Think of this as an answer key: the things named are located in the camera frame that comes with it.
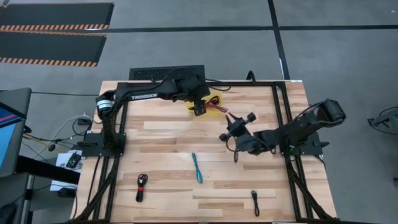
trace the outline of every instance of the floor mat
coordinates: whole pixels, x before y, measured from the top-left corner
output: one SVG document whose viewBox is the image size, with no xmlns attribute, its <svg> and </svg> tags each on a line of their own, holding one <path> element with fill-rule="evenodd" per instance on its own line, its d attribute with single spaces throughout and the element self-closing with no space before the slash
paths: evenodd
<svg viewBox="0 0 398 224">
<path fill-rule="evenodd" d="M 112 2 L 9 4 L 0 8 L 0 29 L 106 29 L 113 7 Z"/>
<path fill-rule="evenodd" d="M 104 34 L 0 30 L 0 62 L 95 67 Z"/>
<path fill-rule="evenodd" d="M 130 68 L 129 80 L 164 80 L 172 71 L 187 70 L 205 77 L 204 65 L 187 65 L 173 67 Z"/>
</svg>

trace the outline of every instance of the gray carpet floor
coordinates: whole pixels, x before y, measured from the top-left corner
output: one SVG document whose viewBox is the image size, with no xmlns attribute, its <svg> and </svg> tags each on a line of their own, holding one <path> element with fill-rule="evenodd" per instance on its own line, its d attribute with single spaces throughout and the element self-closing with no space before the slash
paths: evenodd
<svg viewBox="0 0 398 224">
<path fill-rule="evenodd" d="M 280 26 L 398 24 L 394 0 L 274 2 Z M 115 3 L 111 28 L 272 25 L 266 0 Z M 309 102 L 338 100 L 347 114 L 341 126 L 320 131 L 321 140 L 331 142 L 324 153 L 338 216 L 396 223 L 398 189 L 392 178 L 398 177 L 398 137 L 376 132 L 366 119 L 398 105 L 398 30 L 300 30 L 281 31 L 281 36 L 290 77 L 303 80 Z M 130 68 L 198 64 L 205 65 L 208 78 L 240 79 L 253 70 L 257 79 L 282 79 L 273 31 L 118 33 L 108 35 L 96 68 L 0 63 L 0 89 L 28 86 L 34 91 L 97 94 L 103 80 L 127 80 Z M 92 116 L 94 109 L 89 96 L 32 95 L 27 125 L 36 136 L 50 138 L 67 118 Z M 61 136 L 71 133 L 65 128 Z M 34 155 L 24 146 L 21 154 Z M 34 223 L 69 217 L 73 201 L 51 198 L 49 192 L 34 198 Z"/>
</svg>

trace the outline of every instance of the blue cable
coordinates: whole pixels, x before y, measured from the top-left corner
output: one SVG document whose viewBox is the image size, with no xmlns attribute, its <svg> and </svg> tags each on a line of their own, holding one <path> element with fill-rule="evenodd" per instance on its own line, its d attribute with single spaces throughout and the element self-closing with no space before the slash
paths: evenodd
<svg viewBox="0 0 398 224">
<path fill-rule="evenodd" d="M 193 162 L 195 163 L 195 168 L 197 169 L 197 180 L 199 183 L 203 183 L 203 176 L 200 173 L 199 167 L 198 167 L 198 160 L 197 160 L 197 155 L 193 152 L 192 153 L 192 159 Z"/>
</svg>

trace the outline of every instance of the monitor screen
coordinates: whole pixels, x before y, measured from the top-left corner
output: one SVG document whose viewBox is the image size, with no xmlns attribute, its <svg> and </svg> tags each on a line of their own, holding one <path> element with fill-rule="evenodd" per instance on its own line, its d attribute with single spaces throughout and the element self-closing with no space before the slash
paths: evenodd
<svg viewBox="0 0 398 224">
<path fill-rule="evenodd" d="M 23 118 L 13 113 L 8 107 L 0 104 L 0 128 L 20 122 Z"/>
</svg>

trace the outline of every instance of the wooden tabletop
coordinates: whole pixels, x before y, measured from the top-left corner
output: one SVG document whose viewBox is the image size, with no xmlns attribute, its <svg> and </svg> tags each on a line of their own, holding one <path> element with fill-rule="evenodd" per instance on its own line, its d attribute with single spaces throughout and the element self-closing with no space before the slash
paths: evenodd
<svg viewBox="0 0 398 224">
<path fill-rule="evenodd" d="M 101 92 L 115 89 L 117 83 L 103 82 Z M 302 82 L 291 81 L 286 81 L 286 86 L 295 116 L 308 106 L 304 86 Z M 281 94 L 279 98 L 284 113 Z M 232 87 L 223 92 L 222 105 L 244 118 L 254 112 L 257 120 L 248 125 L 250 131 L 278 127 L 270 87 Z M 94 132 L 100 130 L 100 125 L 93 126 Z M 218 139 L 226 132 L 224 114 L 213 112 L 195 117 L 184 102 L 133 101 L 128 106 L 125 132 L 127 146 L 119 165 L 111 222 L 295 220 L 284 158 L 279 153 L 253 156 L 241 152 L 238 163 L 234 163 L 233 152 Z M 192 152 L 197 154 L 203 184 L 197 182 Z M 86 206 L 96 160 L 91 157 L 84 161 L 77 192 L 78 214 Z M 308 189 L 325 211 L 335 216 L 323 164 L 313 156 L 302 156 L 302 160 Z M 101 164 L 102 161 L 92 196 L 98 187 Z M 137 177 L 141 173 L 147 174 L 149 181 L 144 200 L 138 203 Z M 259 217 L 254 216 L 251 190 L 258 194 Z M 297 192 L 305 217 L 302 194 L 299 189 Z M 104 217 L 107 197 L 106 192 L 100 217 Z"/>
</svg>

